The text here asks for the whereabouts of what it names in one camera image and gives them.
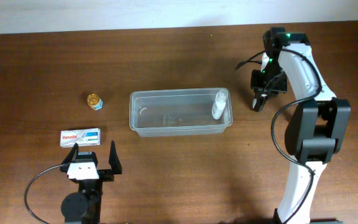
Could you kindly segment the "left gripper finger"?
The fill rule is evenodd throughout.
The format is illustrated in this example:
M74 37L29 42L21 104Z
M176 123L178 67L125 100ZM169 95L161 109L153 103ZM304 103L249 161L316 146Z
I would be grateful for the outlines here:
M68 153L66 158L62 161L62 164L69 164L76 160L76 157L78 155L79 146L77 143L74 143L71 151Z
M113 174L122 174L122 165L119 161L116 145L114 141L111 141L111 147L109 152L109 165L111 166L111 170Z

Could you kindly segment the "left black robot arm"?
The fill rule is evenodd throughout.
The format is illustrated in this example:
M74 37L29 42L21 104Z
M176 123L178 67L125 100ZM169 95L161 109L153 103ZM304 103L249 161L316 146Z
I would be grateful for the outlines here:
M115 175L122 174L122 165L116 152L115 142L111 142L108 163L109 169L98 169L95 152L80 152L74 144L62 161L60 171L72 182L78 184L78 190L67 195L61 204L61 213L65 223L99 223L103 184L114 181Z

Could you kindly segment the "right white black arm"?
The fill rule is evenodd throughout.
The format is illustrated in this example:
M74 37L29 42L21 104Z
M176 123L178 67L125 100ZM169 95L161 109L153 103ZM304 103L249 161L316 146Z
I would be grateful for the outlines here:
M272 27L263 35L262 67L253 70L251 89L254 111L261 111L271 96L291 86L293 116L285 130L285 149L279 153L290 162L285 192L273 214L274 223L310 223L310 209L318 180L332 156L339 152L351 106L339 99L324 82L304 33Z

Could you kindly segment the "white translucent bottle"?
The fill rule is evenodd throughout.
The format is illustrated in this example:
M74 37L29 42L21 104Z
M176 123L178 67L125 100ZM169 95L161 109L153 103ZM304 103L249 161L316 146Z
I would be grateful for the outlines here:
M219 90L216 94L215 101L211 108L211 114L214 119L218 120L223 114L223 111L226 107L227 103L227 91L226 90Z

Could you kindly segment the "black bottle white cap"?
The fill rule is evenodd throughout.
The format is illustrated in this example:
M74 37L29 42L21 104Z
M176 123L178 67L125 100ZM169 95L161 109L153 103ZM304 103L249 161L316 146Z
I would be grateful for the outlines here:
M258 102L258 99L257 97L255 96L254 99L253 99L253 102L252 102L252 109L255 110L255 107L256 107L256 104Z

